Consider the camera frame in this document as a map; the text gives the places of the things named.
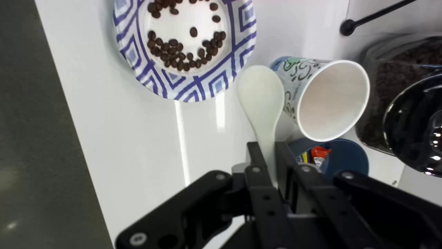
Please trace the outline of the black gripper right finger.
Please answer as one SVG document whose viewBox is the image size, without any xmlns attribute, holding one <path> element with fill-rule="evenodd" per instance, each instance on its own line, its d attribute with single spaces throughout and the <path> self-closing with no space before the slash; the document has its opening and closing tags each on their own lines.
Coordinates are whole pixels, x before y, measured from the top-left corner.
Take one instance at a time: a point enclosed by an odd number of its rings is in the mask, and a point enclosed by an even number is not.
<svg viewBox="0 0 442 249">
<path fill-rule="evenodd" d="M 299 249 L 383 249 L 347 196 L 309 164 L 298 164 L 284 142 L 274 146 L 278 189 Z"/>
</svg>

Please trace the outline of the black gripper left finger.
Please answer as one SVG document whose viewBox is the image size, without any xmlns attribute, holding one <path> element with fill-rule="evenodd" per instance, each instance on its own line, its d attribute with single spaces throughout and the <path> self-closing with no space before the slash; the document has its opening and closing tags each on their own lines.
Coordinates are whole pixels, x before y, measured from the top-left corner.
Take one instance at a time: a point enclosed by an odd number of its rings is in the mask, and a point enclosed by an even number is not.
<svg viewBox="0 0 442 249">
<path fill-rule="evenodd" d="M 277 189 L 271 185 L 256 142 L 247 144 L 249 164 L 244 170 L 252 216 L 262 249 L 294 249 L 294 235 Z"/>
</svg>

